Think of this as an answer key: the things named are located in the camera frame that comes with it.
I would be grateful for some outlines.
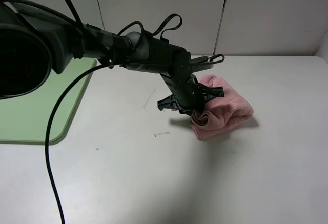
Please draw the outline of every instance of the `white tabletop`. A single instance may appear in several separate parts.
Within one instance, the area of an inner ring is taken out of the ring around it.
[[[50,147],[68,224],[328,223],[328,64],[236,56],[197,76],[209,73],[255,111],[209,142],[188,116],[157,110],[170,95],[159,75],[94,73]],[[60,223],[42,146],[0,145],[0,172],[1,223]]]

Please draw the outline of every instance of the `pink cloth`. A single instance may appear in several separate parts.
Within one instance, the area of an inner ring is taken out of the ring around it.
[[[211,138],[230,130],[252,117],[252,106],[224,79],[208,75],[199,80],[208,87],[223,87],[225,97],[206,103],[202,114],[193,111],[190,125],[198,139]]]

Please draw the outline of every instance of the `green cutting mat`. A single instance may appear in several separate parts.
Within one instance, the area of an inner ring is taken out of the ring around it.
[[[71,60],[62,74],[51,72],[36,91],[1,100],[0,143],[44,145],[48,119],[59,96],[78,75],[95,65],[95,59]],[[51,127],[51,145],[66,136],[90,78],[91,74],[82,79],[62,101]]]

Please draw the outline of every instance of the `camera lens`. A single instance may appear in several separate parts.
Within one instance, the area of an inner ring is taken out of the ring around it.
[[[50,71],[51,54],[38,37],[17,28],[0,30],[0,95],[32,92]]]

